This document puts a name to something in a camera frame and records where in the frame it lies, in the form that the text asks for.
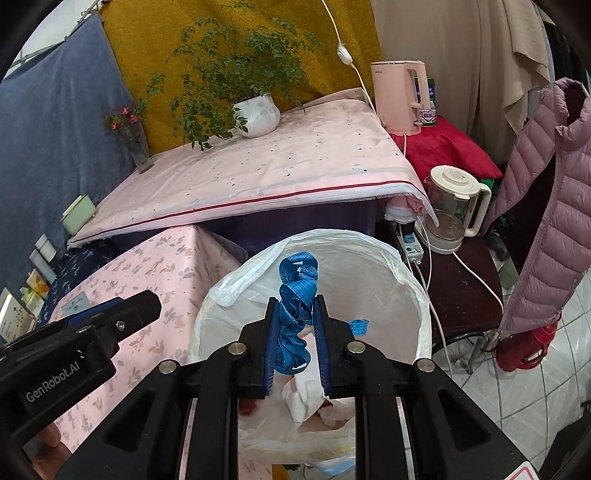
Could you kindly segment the person's left hand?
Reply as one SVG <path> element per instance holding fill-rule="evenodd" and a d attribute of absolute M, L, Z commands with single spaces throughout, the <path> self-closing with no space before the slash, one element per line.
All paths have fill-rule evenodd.
<path fill-rule="evenodd" d="M 61 441 L 61 433 L 54 423 L 44 428 L 37 438 L 41 441 L 41 446 L 33 457 L 33 468 L 42 479 L 54 480 L 70 458 L 71 452 Z"/>

